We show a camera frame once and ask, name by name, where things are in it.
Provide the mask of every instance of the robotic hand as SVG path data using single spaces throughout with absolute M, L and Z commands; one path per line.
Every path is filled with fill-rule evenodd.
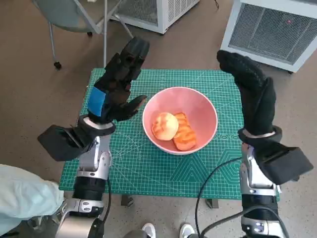
M 133 38 L 107 64 L 105 74 L 97 80 L 88 100 L 88 114 L 80 116 L 76 127 L 50 126 L 38 141 L 56 161 L 79 160 L 74 193 L 67 201 L 56 238 L 102 238 L 109 213 L 111 196 L 108 179 L 111 166 L 110 136 L 113 120 L 134 116 L 146 96 L 129 103 L 131 81 L 137 79 L 149 50 L 149 43 Z M 102 196 L 109 188 L 109 204 L 103 220 Z
M 242 140 L 240 187 L 243 210 L 265 206 L 278 214 L 276 190 L 279 185 L 298 180 L 313 168 L 298 147 L 286 147 L 279 142 L 282 130 L 273 126 L 275 90 L 272 78 L 266 77 L 249 58 L 219 51 L 221 70 L 234 76 L 241 94 L 244 127 L 238 131 Z M 285 238 L 276 216 L 256 209 L 241 219 L 246 238 Z

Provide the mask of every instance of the gray floor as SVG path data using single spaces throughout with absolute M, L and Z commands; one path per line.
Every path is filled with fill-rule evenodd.
M 220 47 L 231 0 L 220 1 L 216 11 L 212 0 L 202 0 L 175 23 L 164 36 L 131 27 L 135 35 L 151 42 L 144 68 L 218 69 L 215 54 Z M 0 1 L 0 163 L 21 167 L 44 179 L 59 180 L 62 163 L 40 147 L 37 136 L 52 123 L 74 123 L 81 108 L 90 71 L 102 65 L 102 36 L 55 30 L 56 52 L 63 70 L 53 67 L 48 26 L 30 1 Z M 109 24 L 108 57 L 120 51 L 128 40 L 123 28 Z M 275 124 L 283 127 L 283 142 L 300 146 L 313 164 L 317 159 L 317 53 L 292 76 L 264 66 L 274 77 L 277 92 Z M 298 183 L 283 186 L 280 214 L 293 238 L 316 237 L 317 170 Z M 157 237 L 178 237 L 184 222 L 194 224 L 194 199 L 135 197 L 135 205 L 123 208 L 114 197 L 106 235 L 122 237 L 131 229 L 153 222 Z M 209 210 L 202 203 L 200 224 L 241 210 L 239 201 L 220 201 L 220 209 Z M 45 235 L 53 237 L 54 226 Z M 239 237 L 239 220 L 213 230 L 209 237 Z M 30 237 L 26 231 L 20 237 Z

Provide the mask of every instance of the white pant leg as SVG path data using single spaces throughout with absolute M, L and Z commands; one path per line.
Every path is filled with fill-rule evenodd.
M 0 164 L 0 235 L 21 220 L 52 215 L 63 198 L 63 191 L 55 183 L 23 169 Z

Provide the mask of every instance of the green cutting mat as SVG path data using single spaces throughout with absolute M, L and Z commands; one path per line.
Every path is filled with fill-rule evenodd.
M 81 114 L 87 113 L 87 99 L 104 69 L 92 71 Z M 219 164 L 241 156 L 237 130 L 243 126 L 241 101 L 233 77 L 222 71 L 144 69 L 132 82 L 131 98 L 162 89 L 184 86 L 205 94 L 218 114 L 214 139 L 202 150 L 187 156 L 174 156 L 158 149 L 142 127 L 142 112 L 130 120 L 116 123 L 111 137 L 112 166 L 110 180 L 113 193 L 197 197 L 209 173 Z M 66 162 L 59 188 L 73 190 L 78 160 Z M 215 173 L 203 197 L 240 199 L 239 166 L 234 163 Z

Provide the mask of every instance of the bread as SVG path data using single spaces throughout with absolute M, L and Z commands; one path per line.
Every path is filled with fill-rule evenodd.
M 171 113 L 160 113 L 152 125 L 152 133 L 158 140 L 171 140 L 178 130 L 178 120 Z
M 196 134 L 189 125 L 189 122 L 184 113 L 174 115 L 178 120 L 178 131 L 173 138 L 174 144 L 178 150 L 186 151 L 193 148 L 196 141 Z

